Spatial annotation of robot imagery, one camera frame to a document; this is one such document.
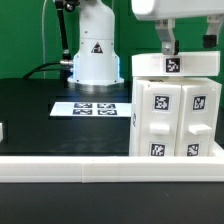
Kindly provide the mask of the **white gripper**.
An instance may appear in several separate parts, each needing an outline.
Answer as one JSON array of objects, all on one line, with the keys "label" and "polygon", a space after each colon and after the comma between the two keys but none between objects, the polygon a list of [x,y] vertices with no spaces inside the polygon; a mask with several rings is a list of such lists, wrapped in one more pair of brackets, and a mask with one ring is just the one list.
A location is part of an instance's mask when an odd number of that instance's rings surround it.
[{"label": "white gripper", "polygon": [[224,0],[131,0],[131,7],[138,20],[157,20],[155,28],[163,55],[179,53],[179,41],[173,32],[175,20],[169,18],[208,16],[203,47],[212,49],[219,43],[219,34],[224,26]]}]

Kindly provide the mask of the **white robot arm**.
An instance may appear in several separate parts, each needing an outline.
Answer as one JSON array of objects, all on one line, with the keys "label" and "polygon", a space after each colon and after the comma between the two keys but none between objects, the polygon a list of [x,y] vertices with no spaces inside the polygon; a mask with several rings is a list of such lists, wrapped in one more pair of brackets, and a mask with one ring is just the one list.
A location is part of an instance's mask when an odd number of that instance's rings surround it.
[{"label": "white robot arm", "polygon": [[[156,76],[216,76],[220,69],[218,44],[224,26],[224,0],[131,0],[139,21],[153,21],[162,42],[160,53],[132,57],[132,74]],[[205,52],[180,52],[173,28],[177,18],[205,17]],[[114,52],[115,15],[101,0],[81,0],[79,51],[72,59],[68,83],[88,90],[124,83],[119,57]]]}]

